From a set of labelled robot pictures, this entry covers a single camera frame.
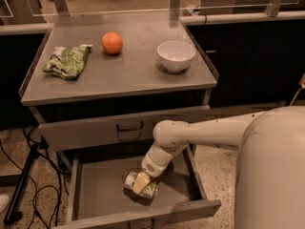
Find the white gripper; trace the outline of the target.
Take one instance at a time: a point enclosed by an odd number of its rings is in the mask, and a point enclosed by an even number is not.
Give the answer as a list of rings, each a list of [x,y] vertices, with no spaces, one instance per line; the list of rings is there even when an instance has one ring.
[[[166,170],[166,166],[154,163],[148,156],[144,156],[141,165],[144,172],[136,173],[132,182],[132,190],[138,195],[151,182],[151,177],[160,177]]]

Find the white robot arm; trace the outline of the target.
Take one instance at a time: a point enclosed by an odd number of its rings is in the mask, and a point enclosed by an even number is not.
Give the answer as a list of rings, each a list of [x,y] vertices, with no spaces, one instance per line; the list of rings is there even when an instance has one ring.
[[[188,123],[163,120],[131,189],[140,194],[187,146],[238,148],[235,229],[305,229],[305,107]]]

